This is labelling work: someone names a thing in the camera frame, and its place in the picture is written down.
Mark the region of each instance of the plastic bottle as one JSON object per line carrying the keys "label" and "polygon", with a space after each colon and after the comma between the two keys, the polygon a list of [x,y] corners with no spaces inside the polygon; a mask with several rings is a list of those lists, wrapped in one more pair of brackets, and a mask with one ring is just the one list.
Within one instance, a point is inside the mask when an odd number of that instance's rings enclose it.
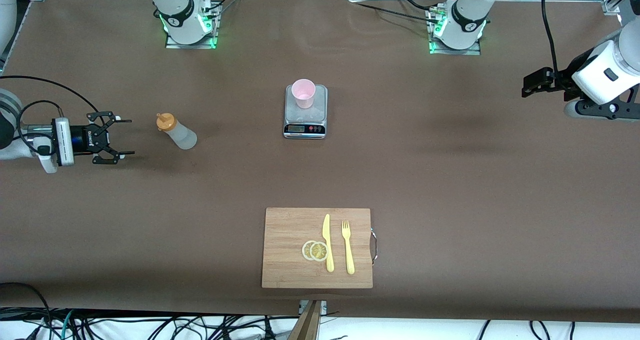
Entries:
{"label": "plastic bottle", "polygon": [[164,131],[169,135],[180,149],[188,150],[196,145],[196,142],[198,142],[196,133],[181,124],[173,114],[164,112],[156,116],[155,124],[158,126],[158,130]]}

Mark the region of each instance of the digital kitchen scale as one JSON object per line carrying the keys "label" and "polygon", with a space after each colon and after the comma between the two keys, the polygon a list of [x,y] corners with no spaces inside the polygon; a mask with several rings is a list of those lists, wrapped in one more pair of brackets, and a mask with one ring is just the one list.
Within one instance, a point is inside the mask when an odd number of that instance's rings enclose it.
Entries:
{"label": "digital kitchen scale", "polygon": [[297,105],[291,85],[287,86],[282,135],[287,139],[324,139],[327,135],[328,95],[324,85],[315,85],[313,105],[303,109]]}

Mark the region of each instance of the knife handle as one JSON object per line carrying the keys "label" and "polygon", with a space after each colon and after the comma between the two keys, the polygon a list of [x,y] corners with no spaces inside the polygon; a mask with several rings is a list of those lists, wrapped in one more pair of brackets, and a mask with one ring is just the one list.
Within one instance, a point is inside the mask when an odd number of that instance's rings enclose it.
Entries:
{"label": "knife handle", "polygon": [[331,245],[326,245],[326,271],[332,273],[334,272],[334,254],[331,252]]}
{"label": "knife handle", "polygon": [[352,244],[350,244],[349,239],[345,239],[346,253],[347,253],[347,274],[352,276],[356,272],[356,267],[354,266],[354,256],[352,255]]}

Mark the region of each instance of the brown table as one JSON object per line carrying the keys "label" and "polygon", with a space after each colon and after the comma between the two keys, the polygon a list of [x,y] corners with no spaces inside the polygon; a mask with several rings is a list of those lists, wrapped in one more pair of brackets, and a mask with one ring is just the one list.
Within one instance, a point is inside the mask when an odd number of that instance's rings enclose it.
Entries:
{"label": "brown table", "polygon": [[[7,74],[133,119],[111,139],[136,154],[54,175],[2,162],[0,280],[58,308],[291,314],[328,299],[354,317],[640,320],[640,130],[570,119],[558,92],[520,97],[523,76],[551,64],[539,3],[496,3],[479,57],[430,55],[420,21],[345,0],[238,0],[218,49],[167,50],[153,9],[30,7]],[[618,26],[598,3],[548,11],[561,66]],[[329,89],[322,141],[282,137],[298,78]],[[50,85],[0,85],[75,124],[90,110]],[[158,112],[197,146],[174,146]],[[371,208],[374,288],[262,289],[267,207]]]}

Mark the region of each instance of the lemon slice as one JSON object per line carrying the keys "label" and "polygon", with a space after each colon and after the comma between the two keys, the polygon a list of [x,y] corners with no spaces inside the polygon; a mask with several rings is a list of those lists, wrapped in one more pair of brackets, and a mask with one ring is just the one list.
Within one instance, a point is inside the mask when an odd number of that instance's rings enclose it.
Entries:
{"label": "lemon slice", "polygon": [[311,245],[311,258],[315,261],[324,261],[327,258],[327,244],[316,242]]}
{"label": "lemon slice", "polygon": [[302,256],[304,256],[304,258],[306,260],[311,260],[313,261],[313,257],[311,257],[311,247],[316,243],[315,240],[309,240],[307,242],[304,243],[304,245],[302,245]]}

